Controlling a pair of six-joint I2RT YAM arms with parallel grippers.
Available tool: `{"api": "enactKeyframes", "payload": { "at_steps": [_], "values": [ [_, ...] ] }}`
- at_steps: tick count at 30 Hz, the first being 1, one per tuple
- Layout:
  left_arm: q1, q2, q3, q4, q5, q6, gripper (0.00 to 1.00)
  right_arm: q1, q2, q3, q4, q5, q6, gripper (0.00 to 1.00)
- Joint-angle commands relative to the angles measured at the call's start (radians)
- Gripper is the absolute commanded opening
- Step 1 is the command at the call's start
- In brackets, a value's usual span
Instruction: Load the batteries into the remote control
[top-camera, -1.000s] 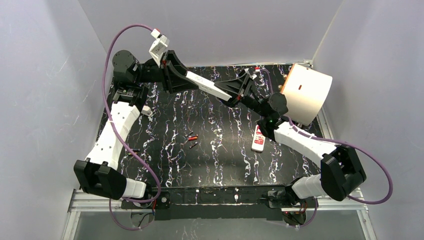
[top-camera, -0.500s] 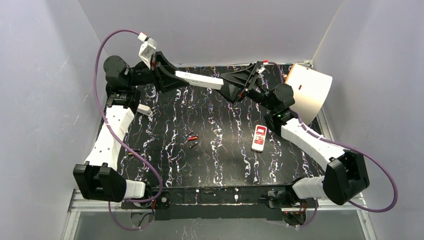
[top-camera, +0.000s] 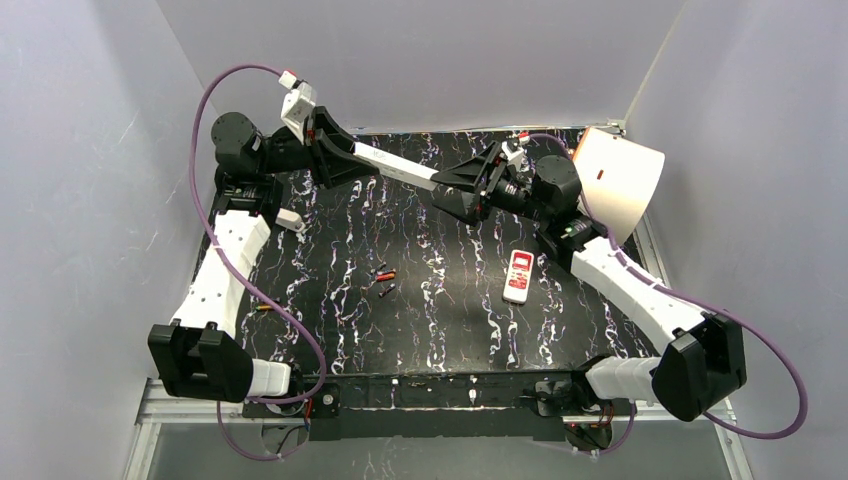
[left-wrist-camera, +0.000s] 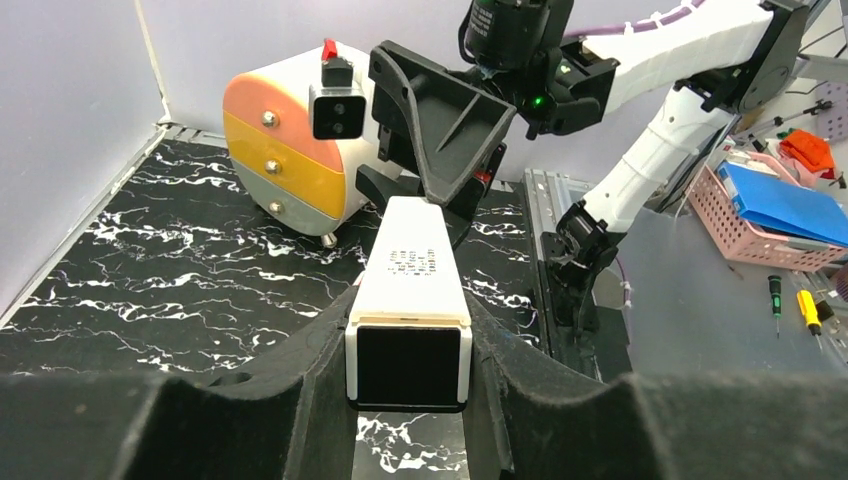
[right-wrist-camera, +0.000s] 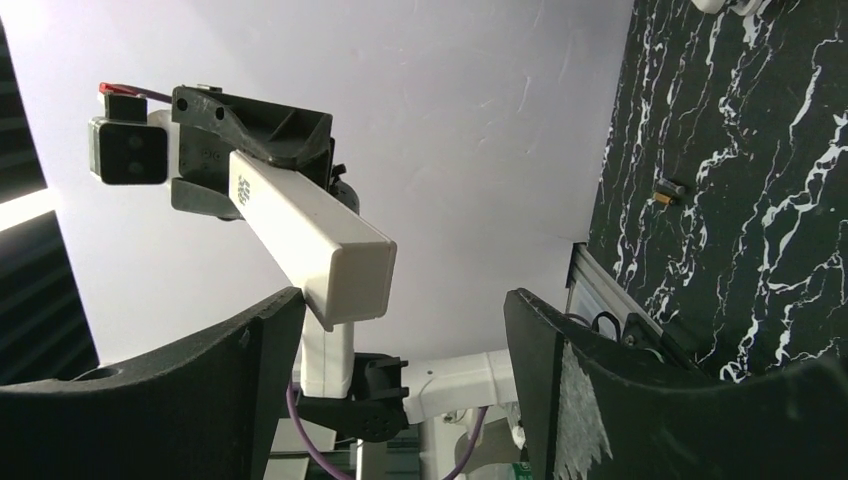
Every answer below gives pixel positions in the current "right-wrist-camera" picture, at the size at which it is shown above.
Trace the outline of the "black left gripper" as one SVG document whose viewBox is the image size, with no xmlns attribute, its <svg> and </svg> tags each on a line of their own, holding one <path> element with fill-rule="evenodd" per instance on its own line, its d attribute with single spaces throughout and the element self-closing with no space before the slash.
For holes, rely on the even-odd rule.
<svg viewBox="0 0 848 480">
<path fill-rule="evenodd" d="M 235 221 L 251 216 L 249 204 L 264 190 L 338 194 L 328 113 L 177 86 L 163 124 L 176 141 L 175 210 Z"/>
</svg>

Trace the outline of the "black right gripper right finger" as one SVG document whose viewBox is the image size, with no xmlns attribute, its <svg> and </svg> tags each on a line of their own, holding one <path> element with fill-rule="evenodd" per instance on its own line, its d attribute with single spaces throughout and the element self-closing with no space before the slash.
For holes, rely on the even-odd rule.
<svg viewBox="0 0 848 480">
<path fill-rule="evenodd" d="M 537 479 L 843 479 L 847 363 L 824 355 L 741 383 L 660 361 L 526 289 L 504 320 Z"/>
</svg>

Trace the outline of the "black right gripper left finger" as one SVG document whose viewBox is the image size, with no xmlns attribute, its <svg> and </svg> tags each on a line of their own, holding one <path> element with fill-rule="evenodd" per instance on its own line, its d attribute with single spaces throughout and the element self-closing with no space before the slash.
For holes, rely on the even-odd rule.
<svg viewBox="0 0 848 480">
<path fill-rule="evenodd" d="M 1 390 L 5 479 L 260 479 L 298 349 L 295 287 L 163 347 Z"/>
</svg>

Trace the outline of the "long white remote control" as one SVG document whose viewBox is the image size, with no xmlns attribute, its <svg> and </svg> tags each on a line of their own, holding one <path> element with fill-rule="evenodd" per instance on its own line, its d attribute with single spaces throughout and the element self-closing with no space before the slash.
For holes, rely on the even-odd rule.
<svg viewBox="0 0 848 480">
<path fill-rule="evenodd" d="M 388 309 L 397 245 L 303 174 L 240 151 L 229 156 L 229 197 L 322 326 Z"/>
</svg>

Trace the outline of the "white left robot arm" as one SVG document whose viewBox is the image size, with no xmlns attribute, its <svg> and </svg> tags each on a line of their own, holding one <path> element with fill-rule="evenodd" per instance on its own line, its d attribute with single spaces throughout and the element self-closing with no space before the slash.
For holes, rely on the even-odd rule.
<svg viewBox="0 0 848 480">
<path fill-rule="evenodd" d="M 242 220 L 306 302 L 297 384 L 302 419 L 379 442 L 468 411 L 476 442 L 487 407 L 517 398 L 506 350 L 412 365 L 358 353 L 356 323 L 385 315 L 397 244 L 361 217 L 334 160 L 329 114 L 178 86 L 150 114 L 172 144 L 175 210 Z"/>
</svg>

